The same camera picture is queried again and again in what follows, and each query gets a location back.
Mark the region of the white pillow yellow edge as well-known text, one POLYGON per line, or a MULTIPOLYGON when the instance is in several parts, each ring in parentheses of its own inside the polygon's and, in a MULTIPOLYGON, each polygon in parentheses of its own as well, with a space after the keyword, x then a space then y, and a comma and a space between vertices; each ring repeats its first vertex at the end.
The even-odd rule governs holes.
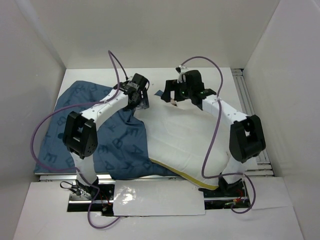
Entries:
MULTIPOLYGON (((150 160, 197 186, 216 190, 218 180, 203 180, 201 168, 212 140, 217 119, 189 100, 173 105, 152 96, 150 107, 135 116, 146 129, 150 160)), ((220 125, 211 149, 205 174, 221 173, 229 161, 229 130, 220 125)))

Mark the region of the blue letter print pillowcase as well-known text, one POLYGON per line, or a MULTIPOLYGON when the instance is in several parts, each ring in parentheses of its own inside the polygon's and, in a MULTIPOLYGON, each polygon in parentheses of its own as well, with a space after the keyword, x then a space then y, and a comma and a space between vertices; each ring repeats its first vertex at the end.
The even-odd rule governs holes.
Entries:
MULTIPOLYGON (((93 82, 75 81, 58 98, 55 108, 97 102, 111 87, 93 82)), ((70 109, 53 115, 42 141, 38 159, 55 170, 73 173, 74 161, 63 143, 63 134, 70 109)), ((114 180, 128 180, 150 175, 174 176, 167 168, 151 162, 147 132, 143 121, 132 111, 120 110, 101 125, 97 132, 98 147, 93 154, 96 173, 108 173, 114 180)))

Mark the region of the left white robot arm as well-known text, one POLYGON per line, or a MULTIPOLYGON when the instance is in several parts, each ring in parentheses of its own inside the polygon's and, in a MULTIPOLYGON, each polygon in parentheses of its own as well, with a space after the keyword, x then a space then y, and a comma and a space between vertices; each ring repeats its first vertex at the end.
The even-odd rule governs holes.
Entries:
POLYGON ((93 106, 72 111, 66 119, 62 141, 69 151, 76 170, 77 194, 92 200, 99 193, 99 179, 94 168, 93 154, 98 147, 98 130, 119 110, 148 107, 147 85, 150 81, 136 73, 120 82, 93 106))

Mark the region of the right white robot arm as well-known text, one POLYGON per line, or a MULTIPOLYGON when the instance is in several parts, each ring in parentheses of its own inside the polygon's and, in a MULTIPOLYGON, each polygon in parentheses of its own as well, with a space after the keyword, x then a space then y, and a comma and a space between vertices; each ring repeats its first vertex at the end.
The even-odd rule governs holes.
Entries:
POLYGON ((220 91, 206 88, 198 70, 176 68, 177 79, 166 80, 161 99, 166 103, 190 100, 200 110, 217 118, 213 136, 209 144, 212 149, 221 124, 229 128, 228 148, 230 158, 226 168, 216 175, 206 175, 205 168, 211 150, 208 149, 201 166, 200 176, 204 181, 217 180, 218 190, 223 196, 230 196, 236 189, 235 183, 246 178, 244 164, 257 157, 265 148, 266 141, 261 119, 257 115, 247 115, 226 103, 220 91))

